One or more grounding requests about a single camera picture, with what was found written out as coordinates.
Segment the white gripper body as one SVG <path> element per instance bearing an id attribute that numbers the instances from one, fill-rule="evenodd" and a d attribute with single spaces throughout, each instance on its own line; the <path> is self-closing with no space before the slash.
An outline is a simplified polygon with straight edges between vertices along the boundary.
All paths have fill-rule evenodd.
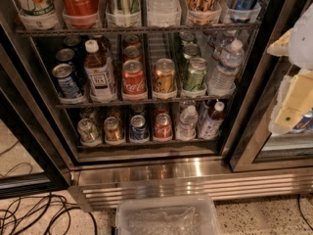
<path id="1" fill-rule="evenodd" d="M 289 60 L 301 69 L 313 70 L 313 4 L 292 28 Z"/>

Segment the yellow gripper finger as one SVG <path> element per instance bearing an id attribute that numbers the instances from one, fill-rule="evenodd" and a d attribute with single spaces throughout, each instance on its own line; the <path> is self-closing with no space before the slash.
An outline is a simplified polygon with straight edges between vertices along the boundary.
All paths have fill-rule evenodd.
<path id="1" fill-rule="evenodd" d="M 313 70 L 301 69 L 285 75 L 276 99 L 268 130 L 274 135 L 290 132 L 313 108 Z"/>
<path id="2" fill-rule="evenodd" d="M 289 42 L 292 29 L 286 31 L 278 40 L 267 48 L 267 53 L 272 56 L 282 57 L 289 54 Z"/>

